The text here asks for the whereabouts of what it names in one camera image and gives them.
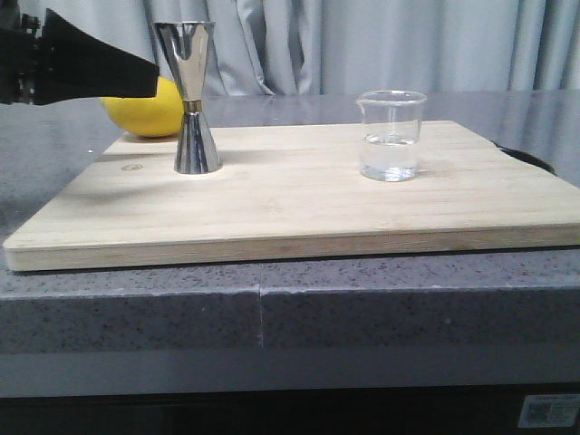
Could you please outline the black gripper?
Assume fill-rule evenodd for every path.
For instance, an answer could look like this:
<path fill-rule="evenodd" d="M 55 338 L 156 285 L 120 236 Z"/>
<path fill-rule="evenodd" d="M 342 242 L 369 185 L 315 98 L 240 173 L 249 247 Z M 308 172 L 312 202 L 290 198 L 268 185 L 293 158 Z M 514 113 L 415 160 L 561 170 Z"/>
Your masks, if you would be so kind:
<path fill-rule="evenodd" d="M 149 98 L 156 95 L 159 67 L 104 43 L 54 10 L 40 20 L 1 13 L 1 103 L 46 105 L 91 97 Z"/>

